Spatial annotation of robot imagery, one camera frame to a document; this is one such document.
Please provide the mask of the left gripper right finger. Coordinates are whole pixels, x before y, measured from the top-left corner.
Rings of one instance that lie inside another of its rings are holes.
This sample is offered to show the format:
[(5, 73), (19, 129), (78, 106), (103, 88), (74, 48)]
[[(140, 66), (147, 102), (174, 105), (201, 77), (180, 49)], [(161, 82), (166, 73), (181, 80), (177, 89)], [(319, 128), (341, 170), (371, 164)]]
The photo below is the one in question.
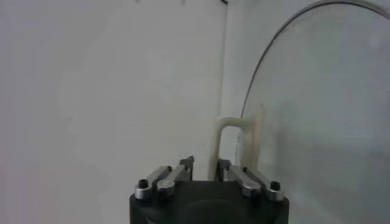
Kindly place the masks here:
[(285, 197), (278, 181), (268, 179), (258, 170), (234, 166), (226, 159), (218, 161), (216, 179), (238, 183), (241, 193), (247, 198), (262, 195), (269, 201), (283, 201)]

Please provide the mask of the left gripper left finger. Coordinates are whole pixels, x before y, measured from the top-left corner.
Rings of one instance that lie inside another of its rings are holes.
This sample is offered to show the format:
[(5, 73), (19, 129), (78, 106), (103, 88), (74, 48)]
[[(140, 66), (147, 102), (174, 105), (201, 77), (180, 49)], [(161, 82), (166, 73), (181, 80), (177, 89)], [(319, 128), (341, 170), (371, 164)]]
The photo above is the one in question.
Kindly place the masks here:
[(179, 165), (160, 166), (135, 186), (134, 197), (148, 200), (155, 194), (173, 195), (178, 181), (193, 180), (194, 156), (181, 159)]

